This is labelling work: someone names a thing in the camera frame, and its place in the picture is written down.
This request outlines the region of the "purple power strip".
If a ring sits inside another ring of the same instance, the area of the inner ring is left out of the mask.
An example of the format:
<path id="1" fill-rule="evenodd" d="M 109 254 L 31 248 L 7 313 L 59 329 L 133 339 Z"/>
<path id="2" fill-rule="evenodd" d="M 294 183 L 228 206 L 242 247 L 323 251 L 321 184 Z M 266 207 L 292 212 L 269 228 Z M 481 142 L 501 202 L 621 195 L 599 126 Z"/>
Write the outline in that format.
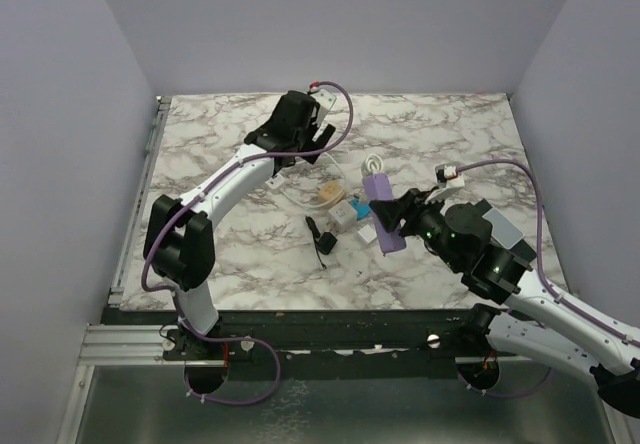
<path id="1" fill-rule="evenodd" d="M 362 184 L 366 197 L 370 202 L 370 209 L 373 209 L 371 202 L 374 200 L 391 201 L 394 199 L 391 184 L 385 173 L 368 175 L 363 178 Z M 372 213 L 372 219 L 379 248 L 383 255 L 395 253 L 406 248 L 406 240 L 399 235 L 397 230 L 387 232 L 374 213 Z"/>

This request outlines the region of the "beige cube socket adapter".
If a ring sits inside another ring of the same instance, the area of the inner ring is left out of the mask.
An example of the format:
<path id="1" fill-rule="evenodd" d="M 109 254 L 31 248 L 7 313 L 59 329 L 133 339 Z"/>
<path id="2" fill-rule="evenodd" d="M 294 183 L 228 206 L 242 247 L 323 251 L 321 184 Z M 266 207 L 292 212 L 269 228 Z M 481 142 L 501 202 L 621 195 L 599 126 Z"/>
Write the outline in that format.
<path id="1" fill-rule="evenodd" d="M 321 186 L 317 194 L 319 203 L 326 205 L 342 200 L 345 195 L 345 186 L 335 180 L 329 181 Z"/>

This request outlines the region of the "white cube socket adapter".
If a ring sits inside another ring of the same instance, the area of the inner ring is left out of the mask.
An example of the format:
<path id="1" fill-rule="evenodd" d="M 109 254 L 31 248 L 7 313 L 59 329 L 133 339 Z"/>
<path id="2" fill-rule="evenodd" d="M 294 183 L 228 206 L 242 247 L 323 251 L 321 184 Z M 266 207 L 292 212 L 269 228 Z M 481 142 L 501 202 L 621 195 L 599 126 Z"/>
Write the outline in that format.
<path id="1" fill-rule="evenodd" d="M 347 201 L 340 201 L 328 211 L 332 228 L 338 233 L 343 233 L 351 228 L 357 221 L 357 212 Z"/>

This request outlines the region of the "white power strip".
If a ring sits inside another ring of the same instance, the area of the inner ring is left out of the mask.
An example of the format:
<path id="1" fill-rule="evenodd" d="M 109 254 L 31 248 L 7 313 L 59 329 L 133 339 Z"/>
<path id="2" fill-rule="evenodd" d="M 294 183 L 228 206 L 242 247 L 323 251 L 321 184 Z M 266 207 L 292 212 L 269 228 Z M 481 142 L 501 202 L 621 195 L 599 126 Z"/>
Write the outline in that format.
<path id="1" fill-rule="evenodd" d="M 286 179 L 281 175 L 276 175 L 266 181 L 266 185 L 271 190 L 280 189 L 286 182 Z"/>

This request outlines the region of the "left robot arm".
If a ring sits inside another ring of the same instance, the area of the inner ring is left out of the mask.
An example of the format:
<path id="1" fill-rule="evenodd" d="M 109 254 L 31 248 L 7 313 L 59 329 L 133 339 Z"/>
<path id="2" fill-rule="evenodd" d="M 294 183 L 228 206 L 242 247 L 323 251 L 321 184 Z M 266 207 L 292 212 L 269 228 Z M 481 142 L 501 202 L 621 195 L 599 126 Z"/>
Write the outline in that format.
<path id="1" fill-rule="evenodd" d="M 249 132 L 230 160 L 178 198 L 162 195 L 151 208 L 141 287 L 167 290 L 191 329 L 186 346 L 206 359 L 220 349 L 219 320 L 206 281 L 215 264 L 214 231 L 247 194 L 295 164 L 317 160 L 336 128 L 321 124 L 336 102 L 318 88 L 282 95 L 267 121 Z"/>

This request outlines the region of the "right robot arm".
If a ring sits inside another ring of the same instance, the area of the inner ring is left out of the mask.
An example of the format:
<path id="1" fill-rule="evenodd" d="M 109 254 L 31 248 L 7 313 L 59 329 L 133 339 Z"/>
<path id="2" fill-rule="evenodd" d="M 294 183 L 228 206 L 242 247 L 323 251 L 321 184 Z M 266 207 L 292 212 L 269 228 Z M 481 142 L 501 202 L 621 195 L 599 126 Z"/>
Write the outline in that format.
<path id="1" fill-rule="evenodd" d="M 516 252 L 514 226 L 486 201 L 445 207 L 411 189 L 370 204 L 382 227 L 422 239 L 473 294 L 487 300 L 459 331 L 461 347 L 519 354 L 594 385 L 619 412 L 639 415 L 639 330 L 559 286 Z"/>

